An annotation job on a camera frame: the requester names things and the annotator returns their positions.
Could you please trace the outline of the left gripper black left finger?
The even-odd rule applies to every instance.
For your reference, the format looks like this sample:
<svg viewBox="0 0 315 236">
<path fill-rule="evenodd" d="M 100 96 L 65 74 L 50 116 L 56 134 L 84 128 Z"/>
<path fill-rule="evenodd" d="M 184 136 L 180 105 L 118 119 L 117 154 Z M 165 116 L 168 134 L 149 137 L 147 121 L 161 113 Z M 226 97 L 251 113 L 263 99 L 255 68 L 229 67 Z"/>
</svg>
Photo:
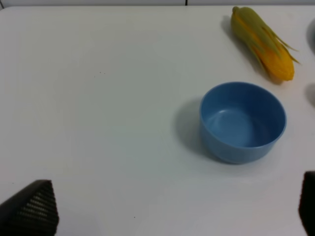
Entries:
<svg viewBox="0 0 315 236">
<path fill-rule="evenodd" d="M 59 220 L 51 180 L 36 180 L 0 205 L 2 236 L 54 236 Z"/>
</svg>

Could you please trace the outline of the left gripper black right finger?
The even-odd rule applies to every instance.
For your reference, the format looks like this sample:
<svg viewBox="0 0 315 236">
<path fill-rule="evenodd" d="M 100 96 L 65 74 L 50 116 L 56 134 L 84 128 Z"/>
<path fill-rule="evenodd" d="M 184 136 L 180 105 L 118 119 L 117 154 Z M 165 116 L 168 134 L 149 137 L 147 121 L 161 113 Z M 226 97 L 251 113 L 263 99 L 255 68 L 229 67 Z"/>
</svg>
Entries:
<svg viewBox="0 0 315 236">
<path fill-rule="evenodd" d="M 308 236 L 315 236 L 315 172 L 304 173 L 299 203 L 299 216 Z"/>
</svg>

